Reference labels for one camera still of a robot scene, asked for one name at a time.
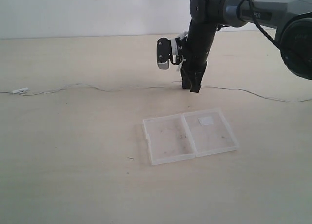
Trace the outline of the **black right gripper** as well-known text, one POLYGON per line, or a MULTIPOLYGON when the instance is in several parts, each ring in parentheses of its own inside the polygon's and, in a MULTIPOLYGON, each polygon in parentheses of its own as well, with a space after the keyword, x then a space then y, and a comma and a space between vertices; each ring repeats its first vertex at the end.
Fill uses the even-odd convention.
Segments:
POLYGON ((195 22, 191 20, 188 35, 183 44, 183 62, 181 70, 182 89, 190 89, 190 92, 199 92, 207 65, 207 58, 210 52, 217 23, 195 22))

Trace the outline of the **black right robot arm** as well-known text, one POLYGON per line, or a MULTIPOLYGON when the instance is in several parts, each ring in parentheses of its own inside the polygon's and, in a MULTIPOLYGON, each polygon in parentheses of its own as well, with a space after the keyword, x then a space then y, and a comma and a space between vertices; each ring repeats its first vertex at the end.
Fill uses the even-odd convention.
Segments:
POLYGON ((312 78, 312 0, 190 0, 191 22, 182 40, 182 88, 198 93, 215 34, 253 23, 280 51, 295 75, 312 78))

